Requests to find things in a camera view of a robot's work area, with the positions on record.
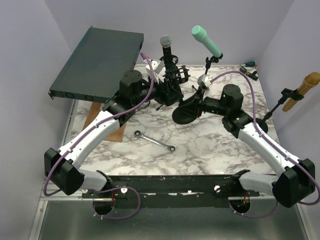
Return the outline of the black round-base shock-mount stand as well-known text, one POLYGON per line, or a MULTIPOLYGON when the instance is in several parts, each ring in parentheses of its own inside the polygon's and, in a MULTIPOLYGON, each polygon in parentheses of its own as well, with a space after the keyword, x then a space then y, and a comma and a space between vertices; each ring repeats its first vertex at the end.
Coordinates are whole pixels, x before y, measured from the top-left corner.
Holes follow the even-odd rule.
POLYGON ((172 120, 178 125, 187 125, 196 118, 195 96, 184 100, 181 85, 189 81, 189 69, 185 65, 173 66, 165 71, 163 80, 155 82, 151 98, 162 106, 172 106, 178 103, 178 107, 172 112, 172 120))

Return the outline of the black tripod clip stand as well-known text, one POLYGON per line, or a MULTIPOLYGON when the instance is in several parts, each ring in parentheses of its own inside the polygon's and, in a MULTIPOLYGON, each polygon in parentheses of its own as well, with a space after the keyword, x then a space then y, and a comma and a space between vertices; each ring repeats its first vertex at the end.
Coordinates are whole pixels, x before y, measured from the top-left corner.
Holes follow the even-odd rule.
POLYGON ((216 57, 214 55, 211 58, 207 57, 205 59, 205 72, 204 72, 204 74, 207 75, 209 69, 211 68, 212 63, 218 63, 220 61, 220 59, 222 59, 222 58, 223 58, 223 54, 222 53, 221 53, 221 55, 219 57, 216 57))

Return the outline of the mint green toy microphone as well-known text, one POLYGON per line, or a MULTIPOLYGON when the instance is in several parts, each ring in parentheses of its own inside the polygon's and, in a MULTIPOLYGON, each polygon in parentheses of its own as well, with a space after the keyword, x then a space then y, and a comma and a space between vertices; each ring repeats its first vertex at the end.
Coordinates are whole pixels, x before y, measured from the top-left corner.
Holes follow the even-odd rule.
POLYGON ((191 30, 191 34, 193 35, 195 40, 203 44, 215 58, 220 59, 222 57, 222 51, 211 40, 203 27, 195 25, 191 30))

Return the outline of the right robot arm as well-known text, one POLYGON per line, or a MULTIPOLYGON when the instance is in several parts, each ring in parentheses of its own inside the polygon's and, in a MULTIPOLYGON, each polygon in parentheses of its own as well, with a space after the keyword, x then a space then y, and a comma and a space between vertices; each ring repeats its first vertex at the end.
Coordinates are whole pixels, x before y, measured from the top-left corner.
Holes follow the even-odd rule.
POLYGON ((316 185, 315 165, 308 158, 301 160, 270 138, 259 124, 259 119, 242 110, 244 96, 235 84, 223 87, 220 99, 204 97, 199 87, 194 95, 180 104, 172 114, 176 124, 186 125, 202 113, 222 116, 223 127, 235 138, 249 145, 274 171, 274 175, 258 174, 242 170, 235 176, 235 182, 247 191, 273 195, 284 207, 290 208, 312 194, 316 185))

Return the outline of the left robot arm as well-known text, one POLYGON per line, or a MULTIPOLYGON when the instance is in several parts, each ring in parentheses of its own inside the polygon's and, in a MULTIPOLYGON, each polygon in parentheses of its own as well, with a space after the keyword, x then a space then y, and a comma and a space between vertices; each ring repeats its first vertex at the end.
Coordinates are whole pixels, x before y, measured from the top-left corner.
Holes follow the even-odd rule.
POLYGON ((128 70, 119 82, 119 89, 109 99, 97 117, 74 139, 58 150, 49 148, 44 154, 46 176, 43 193, 49 197, 49 182, 58 190, 71 195, 78 190, 101 191, 108 178, 99 171, 84 171, 81 166, 89 154, 110 134, 122 127, 148 100, 171 106, 180 102, 184 95, 180 85, 185 83, 177 72, 166 73, 163 80, 157 80, 154 70, 143 79, 137 70, 128 70))

